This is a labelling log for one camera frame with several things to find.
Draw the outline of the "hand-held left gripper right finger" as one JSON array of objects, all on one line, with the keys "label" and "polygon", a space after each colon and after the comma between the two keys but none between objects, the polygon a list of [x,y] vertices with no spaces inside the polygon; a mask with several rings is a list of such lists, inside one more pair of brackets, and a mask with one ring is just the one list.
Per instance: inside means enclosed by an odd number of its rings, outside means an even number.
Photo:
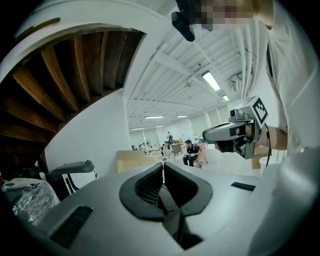
[{"label": "hand-held left gripper right finger", "polygon": [[165,186],[184,217],[202,213],[213,196],[213,188],[206,180],[166,162]]}]

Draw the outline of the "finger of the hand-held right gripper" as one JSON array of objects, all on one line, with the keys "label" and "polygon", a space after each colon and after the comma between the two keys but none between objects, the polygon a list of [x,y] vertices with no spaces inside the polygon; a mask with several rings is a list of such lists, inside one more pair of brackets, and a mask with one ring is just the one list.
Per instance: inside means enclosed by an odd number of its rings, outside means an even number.
[{"label": "finger of the hand-held right gripper", "polygon": [[203,139],[212,142],[237,141],[246,137],[246,126],[250,122],[224,122],[202,132]]},{"label": "finger of the hand-held right gripper", "polygon": [[234,140],[216,141],[215,147],[221,153],[234,153],[237,151],[236,142]]}]

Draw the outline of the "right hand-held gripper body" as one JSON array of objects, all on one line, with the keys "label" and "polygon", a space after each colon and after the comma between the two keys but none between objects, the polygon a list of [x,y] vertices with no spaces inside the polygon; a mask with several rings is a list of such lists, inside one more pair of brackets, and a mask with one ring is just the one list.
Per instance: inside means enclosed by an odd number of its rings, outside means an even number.
[{"label": "right hand-held gripper body", "polygon": [[242,104],[229,112],[230,137],[233,140],[233,151],[244,159],[253,159],[257,142],[265,132],[270,141],[270,132],[266,124],[268,111],[261,98],[256,95],[247,98]]}]

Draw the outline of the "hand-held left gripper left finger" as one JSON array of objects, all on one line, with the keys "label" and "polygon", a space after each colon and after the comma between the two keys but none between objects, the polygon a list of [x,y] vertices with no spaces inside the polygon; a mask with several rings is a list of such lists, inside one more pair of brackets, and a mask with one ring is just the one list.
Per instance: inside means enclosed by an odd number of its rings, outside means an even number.
[{"label": "hand-held left gripper left finger", "polygon": [[164,212],[158,208],[158,197],[162,186],[163,165],[159,162],[127,179],[119,189],[119,199],[136,218],[162,222]]}]

